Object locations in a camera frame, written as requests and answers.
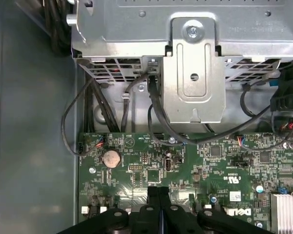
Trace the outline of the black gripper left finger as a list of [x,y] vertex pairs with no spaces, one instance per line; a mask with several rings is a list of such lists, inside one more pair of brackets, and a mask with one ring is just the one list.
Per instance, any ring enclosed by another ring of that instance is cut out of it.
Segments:
[[147,203],[128,213],[120,208],[111,208],[69,227],[61,234],[154,234],[159,231],[159,188],[148,187]]

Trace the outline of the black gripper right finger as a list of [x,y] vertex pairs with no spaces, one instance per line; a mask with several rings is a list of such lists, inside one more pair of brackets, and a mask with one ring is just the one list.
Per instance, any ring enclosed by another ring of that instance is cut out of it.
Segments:
[[173,205],[168,187],[159,188],[161,208],[165,214],[168,232],[172,234],[257,234],[259,229],[216,209],[201,209],[197,215],[187,213],[182,207]]

